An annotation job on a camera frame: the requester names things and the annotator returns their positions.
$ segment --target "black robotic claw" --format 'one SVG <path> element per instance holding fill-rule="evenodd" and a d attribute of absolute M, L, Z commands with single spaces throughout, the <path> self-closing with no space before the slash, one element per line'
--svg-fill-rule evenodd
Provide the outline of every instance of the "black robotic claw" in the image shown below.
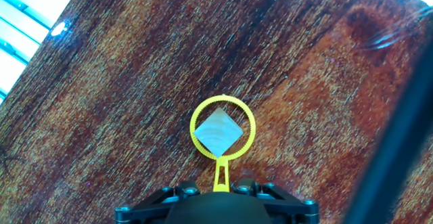
<path fill-rule="evenodd" d="M 194 181 L 165 187 L 134 207 L 115 210 L 116 223 L 128 224 L 318 224 L 319 205 L 301 201 L 282 188 L 242 179 L 234 193 L 200 194 Z"/>

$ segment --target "diamond-shaped tile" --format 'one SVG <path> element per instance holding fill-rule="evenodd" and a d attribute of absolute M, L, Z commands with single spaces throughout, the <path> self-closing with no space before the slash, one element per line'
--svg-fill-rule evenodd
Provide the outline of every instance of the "diamond-shaped tile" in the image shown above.
<path fill-rule="evenodd" d="M 242 135 L 242 129 L 223 109 L 218 108 L 197 129 L 194 135 L 216 157 L 220 157 Z"/>

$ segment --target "yellow ring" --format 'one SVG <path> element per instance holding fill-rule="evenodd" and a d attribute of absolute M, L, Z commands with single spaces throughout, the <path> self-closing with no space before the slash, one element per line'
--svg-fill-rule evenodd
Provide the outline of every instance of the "yellow ring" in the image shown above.
<path fill-rule="evenodd" d="M 207 100 L 205 100 L 204 102 L 202 102 L 197 109 L 194 111 L 194 113 L 192 114 L 191 117 L 191 122 L 189 123 L 189 133 L 191 134 L 191 139 L 194 143 L 194 145 L 197 147 L 197 149 L 205 156 L 216 160 L 217 157 L 210 153 L 205 147 L 202 146 L 202 144 L 198 141 L 198 138 L 194 135 L 194 131 L 196 130 L 196 123 L 197 123 L 197 118 L 200 115 L 200 113 L 203 111 L 203 109 L 206 106 L 209 106 L 212 103 L 215 102 L 231 102 L 231 103 L 235 103 L 236 105 L 238 105 L 240 108 L 242 108 L 244 110 L 244 112 L 246 113 L 246 116 L 248 117 L 248 120 L 250 121 L 250 136 L 248 137 L 248 140 L 246 142 L 246 144 L 242 147 L 242 149 L 240 149 L 238 152 L 230 154 L 228 156 L 220 156 L 218 159 L 221 160 L 233 160 L 236 159 L 238 157 L 240 157 L 241 155 L 245 154 L 245 152 L 251 147 L 252 142 L 254 141 L 254 138 L 256 137 L 256 121 L 254 119 L 254 115 L 252 114 L 251 110 L 249 109 L 249 107 L 242 102 L 240 99 L 235 98 L 233 96 L 228 96 L 228 95 L 217 95 L 214 97 L 211 97 Z"/>

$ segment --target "yellow handle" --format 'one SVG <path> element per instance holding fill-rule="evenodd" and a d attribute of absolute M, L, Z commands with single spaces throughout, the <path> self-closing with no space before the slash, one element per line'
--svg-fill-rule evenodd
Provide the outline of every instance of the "yellow handle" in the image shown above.
<path fill-rule="evenodd" d="M 224 183 L 219 183 L 219 169 L 224 167 Z M 214 192 L 230 192 L 229 161 L 227 159 L 216 160 Z"/>
<path fill-rule="evenodd" d="M 198 138 L 194 135 L 194 131 L 196 130 L 196 123 L 198 115 L 202 112 L 202 110 L 215 102 L 231 102 L 238 105 L 240 108 L 244 110 L 248 120 L 250 121 L 250 136 L 246 144 L 240 149 L 238 152 L 230 154 L 228 156 L 220 156 L 217 158 L 214 154 L 210 153 L 202 144 L 198 141 Z M 192 142 L 197 147 L 197 149 L 205 156 L 216 160 L 216 171 L 215 171 L 215 180 L 214 180 L 214 192 L 230 192 L 230 184 L 229 184 L 229 160 L 236 159 L 244 154 L 252 145 L 254 138 L 256 137 L 256 121 L 254 119 L 254 115 L 252 114 L 249 107 L 242 102 L 240 99 L 228 96 L 228 95 L 217 95 L 211 98 L 208 98 L 204 102 L 202 102 L 197 109 L 194 111 L 191 117 L 191 122 L 189 123 L 189 134 L 191 135 Z M 219 184 L 219 169 L 220 167 L 224 167 L 224 184 Z"/>

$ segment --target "wood grain surface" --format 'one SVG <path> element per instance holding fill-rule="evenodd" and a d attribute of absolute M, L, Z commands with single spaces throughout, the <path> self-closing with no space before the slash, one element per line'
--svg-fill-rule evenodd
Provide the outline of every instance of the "wood grain surface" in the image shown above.
<path fill-rule="evenodd" d="M 0 223 L 112 223 L 166 185 L 209 192 L 214 162 L 189 120 L 222 93 L 257 122 L 230 180 L 272 181 L 337 223 L 429 14 L 420 0 L 71 0 L 69 32 L 44 40 L 0 107 Z M 433 223 L 432 142 L 390 223 Z"/>

